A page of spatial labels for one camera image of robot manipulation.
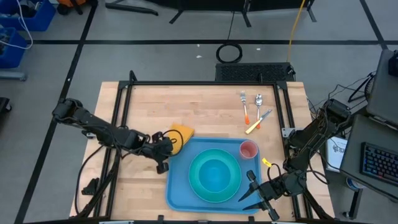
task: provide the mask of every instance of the silver fork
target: silver fork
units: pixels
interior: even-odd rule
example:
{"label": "silver fork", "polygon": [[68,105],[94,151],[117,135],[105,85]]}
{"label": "silver fork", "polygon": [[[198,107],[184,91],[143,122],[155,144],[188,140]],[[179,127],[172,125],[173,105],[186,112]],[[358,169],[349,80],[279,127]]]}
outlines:
{"label": "silver fork", "polygon": [[241,91],[241,101],[244,108],[244,121],[246,122],[246,124],[250,124],[248,111],[246,110],[246,94],[244,91]]}

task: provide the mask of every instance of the yellow object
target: yellow object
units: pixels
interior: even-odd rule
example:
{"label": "yellow object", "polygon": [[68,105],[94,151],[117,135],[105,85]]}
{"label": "yellow object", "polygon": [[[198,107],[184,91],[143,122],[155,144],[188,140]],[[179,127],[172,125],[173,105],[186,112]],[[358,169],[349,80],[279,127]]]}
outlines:
{"label": "yellow object", "polygon": [[256,121],[256,122],[254,123],[254,125],[252,125],[247,131],[245,131],[245,133],[246,133],[246,134],[250,134],[250,132],[253,131],[254,128],[256,128],[257,124],[259,124],[260,122],[261,122],[261,119],[258,120],[258,121]]}
{"label": "yellow object", "polygon": [[290,33],[289,51],[287,52],[287,62],[290,62],[290,51],[292,50],[292,41],[293,41],[293,36],[294,36],[294,30],[296,29],[296,25],[299,21],[301,11],[303,10],[303,7],[304,7],[304,3],[305,3],[305,0],[303,0],[303,2],[301,2],[300,10],[298,11],[296,21],[294,22],[292,32]]}
{"label": "yellow object", "polygon": [[262,162],[267,165],[267,167],[272,167],[272,164],[266,160],[266,158],[262,158]]}
{"label": "yellow object", "polygon": [[[193,136],[193,132],[195,131],[192,128],[182,126],[181,124],[175,124],[175,123],[173,123],[173,125],[171,126],[170,129],[177,130],[181,133],[182,138],[184,140],[183,145],[185,143],[187,143],[187,141]],[[171,131],[171,132],[169,132],[169,138],[177,140],[175,143],[173,143],[173,151],[172,151],[172,154],[177,154],[181,150],[181,136],[179,135],[178,132]]]}

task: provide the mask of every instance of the wooden table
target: wooden table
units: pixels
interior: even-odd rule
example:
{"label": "wooden table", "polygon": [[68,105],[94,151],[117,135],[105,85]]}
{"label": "wooden table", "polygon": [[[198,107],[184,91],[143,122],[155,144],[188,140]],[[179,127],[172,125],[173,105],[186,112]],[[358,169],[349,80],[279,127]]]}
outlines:
{"label": "wooden table", "polygon": [[[295,125],[304,128],[311,122],[311,117],[303,83],[292,82],[288,83],[288,86]],[[95,115],[108,122],[111,122],[117,87],[117,82],[104,82],[99,93]],[[263,97],[261,111],[273,110],[261,123],[261,129],[255,129],[249,135],[244,133],[248,125],[244,123],[243,106],[239,99],[241,90],[246,91],[248,114],[252,123],[256,120],[254,99],[258,93]],[[280,98],[285,125],[289,127],[282,91]],[[124,96],[122,96],[118,125],[123,110],[123,99]],[[153,134],[170,129],[172,123],[194,128],[195,136],[251,139],[258,144],[261,157],[266,157],[268,161],[281,167],[285,159],[274,91],[271,86],[136,85],[133,87],[127,119],[130,128]],[[97,148],[96,139],[88,140],[84,159]],[[92,178],[100,176],[104,152],[103,149],[87,163],[81,176],[80,189],[87,186]],[[323,173],[322,161],[318,155],[312,158],[312,166]],[[167,174],[157,174],[155,167],[155,161],[142,156],[127,156],[121,161],[111,217],[113,220],[156,220],[158,215],[164,215],[165,220],[248,220],[247,215],[176,212],[169,209],[165,201]],[[271,177],[276,177],[277,169],[271,170]],[[262,179],[268,180],[266,166],[262,166]],[[317,202],[334,217],[328,187],[312,174],[308,175],[307,185]],[[104,195],[102,215],[106,207],[107,194]],[[79,195],[80,210],[90,198]],[[301,203],[301,216],[305,217],[302,197],[298,199]],[[281,197],[271,204],[277,210],[281,221],[294,220],[290,197]],[[257,212],[254,218],[256,221],[271,220],[268,212],[262,211]]]}

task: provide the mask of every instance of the green bowl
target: green bowl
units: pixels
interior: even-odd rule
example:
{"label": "green bowl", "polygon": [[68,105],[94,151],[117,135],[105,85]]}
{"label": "green bowl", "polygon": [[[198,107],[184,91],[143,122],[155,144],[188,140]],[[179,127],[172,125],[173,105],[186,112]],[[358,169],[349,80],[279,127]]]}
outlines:
{"label": "green bowl", "polygon": [[192,190],[203,200],[220,203],[229,200],[241,186],[237,160],[221,149],[207,149],[197,155],[189,168]]}

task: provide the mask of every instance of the pink cup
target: pink cup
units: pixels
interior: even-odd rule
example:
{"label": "pink cup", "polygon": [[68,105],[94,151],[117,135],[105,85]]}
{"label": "pink cup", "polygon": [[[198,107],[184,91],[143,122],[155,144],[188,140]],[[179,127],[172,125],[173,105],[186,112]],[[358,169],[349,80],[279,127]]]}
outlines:
{"label": "pink cup", "polygon": [[244,141],[239,147],[239,154],[242,159],[252,159],[257,155],[259,147],[253,141]]}

